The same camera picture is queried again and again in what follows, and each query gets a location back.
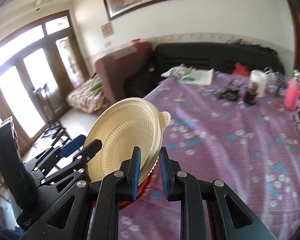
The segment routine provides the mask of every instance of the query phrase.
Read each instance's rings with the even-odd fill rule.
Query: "white container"
[[[170,123],[168,112],[159,112],[148,101],[127,98],[109,107],[91,127],[84,147],[94,139],[102,141],[102,149],[88,162],[92,182],[120,168],[131,158],[133,147],[141,149],[139,185],[155,166],[162,144],[163,130]]]
[[[267,76],[263,71],[260,70],[252,70],[250,73],[250,83],[249,87],[251,87],[252,83],[258,84],[257,89],[257,97],[261,98],[265,96],[265,89],[266,89],[266,83],[267,83]]]

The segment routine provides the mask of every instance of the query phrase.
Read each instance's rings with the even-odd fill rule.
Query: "black object on bed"
[[[229,73],[229,65],[240,62],[249,70],[264,70],[271,67],[274,72],[285,73],[276,54],[258,46],[244,46],[227,43],[166,43],[156,47],[154,52],[156,71],[167,72],[182,63],[187,67]]]

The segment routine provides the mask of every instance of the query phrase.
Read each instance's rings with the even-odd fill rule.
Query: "brown chair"
[[[95,62],[96,74],[101,78],[109,106],[127,97],[124,92],[126,79],[146,67],[151,53],[151,43],[140,42],[105,55]]]

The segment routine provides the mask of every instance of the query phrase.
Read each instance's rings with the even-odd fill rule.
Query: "wall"
[[[85,57],[137,38],[177,33],[231,33],[294,50],[293,25],[286,0],[169,0],[112,20],[114,35],[103,38],[108,22],[103,0],[74,0],[70,10]]]

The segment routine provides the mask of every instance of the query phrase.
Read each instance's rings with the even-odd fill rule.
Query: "white plastic bowl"
[[[102,149],[88,162],[92,182],[120,168],[131,158],[133,147],[141,149],[139,185],[152,171],[162,144],[163,130],[170,123],[168,112],[159,112],[148,101],[127,98],[109,107],[91,127],[84,147],[94,139],[102,141]]]

